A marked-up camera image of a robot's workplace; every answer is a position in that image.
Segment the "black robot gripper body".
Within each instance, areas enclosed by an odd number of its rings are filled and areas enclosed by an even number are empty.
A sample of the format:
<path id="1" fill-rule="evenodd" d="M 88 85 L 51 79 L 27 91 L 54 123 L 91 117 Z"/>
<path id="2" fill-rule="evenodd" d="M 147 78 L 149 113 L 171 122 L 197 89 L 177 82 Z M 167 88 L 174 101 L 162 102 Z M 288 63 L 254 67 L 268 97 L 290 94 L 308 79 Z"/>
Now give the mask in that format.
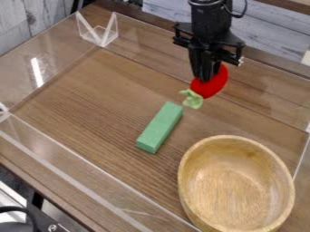
<path id="1" fill-rule="evenodd" d="M 222 62 L 235 66 L 242 64 L 242 49 L 246 43 L 230 30 L 223 31 L 211 40 L 199 38 L 193 32 L 193 23 L 177 23 L 174 25 L 174 44 L 187 48 L 202 49 L 210 53 L 215 51 Z"/>

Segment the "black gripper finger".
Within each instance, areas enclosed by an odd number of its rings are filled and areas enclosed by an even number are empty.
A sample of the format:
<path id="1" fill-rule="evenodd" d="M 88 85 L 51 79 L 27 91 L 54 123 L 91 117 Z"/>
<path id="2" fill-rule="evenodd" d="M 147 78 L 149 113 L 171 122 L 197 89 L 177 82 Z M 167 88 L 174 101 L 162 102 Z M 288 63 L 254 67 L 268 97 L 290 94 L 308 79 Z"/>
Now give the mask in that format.
<path id="1" fill-rule="evenodd" d="M 210 81 L 211 58 L 210 53 L 202 49 L 190 48 L 189 58 L 194 76 L 202 81 Z"/>
<path id="2" fill-rule="evenodd" d="M 218 54 L 215 51 L 211 51 L 211 76 L 214 77 L 218 72 L 219 72 L 219 69 L 221 69 L 221 63 L 222 63 L 222 60 L 219 59 L 218 57 Z"/>

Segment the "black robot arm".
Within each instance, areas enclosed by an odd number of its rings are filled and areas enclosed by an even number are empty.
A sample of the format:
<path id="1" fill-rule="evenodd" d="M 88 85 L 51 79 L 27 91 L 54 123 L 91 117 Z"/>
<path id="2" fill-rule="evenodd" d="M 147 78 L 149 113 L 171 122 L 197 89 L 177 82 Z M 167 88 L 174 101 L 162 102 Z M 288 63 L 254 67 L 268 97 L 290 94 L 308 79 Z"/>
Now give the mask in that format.
<path id="1" fill-rule="evenodd" d="M 187 0 L 191 22 L 174 24 L 174 44 L 187 48 L 194 77 L 209 82 L 219 73 L 222 62 L 239 66 L 243 40 L 231 32 L 233 19 L 247 11 L 233 13 L 233 0 Z"/>

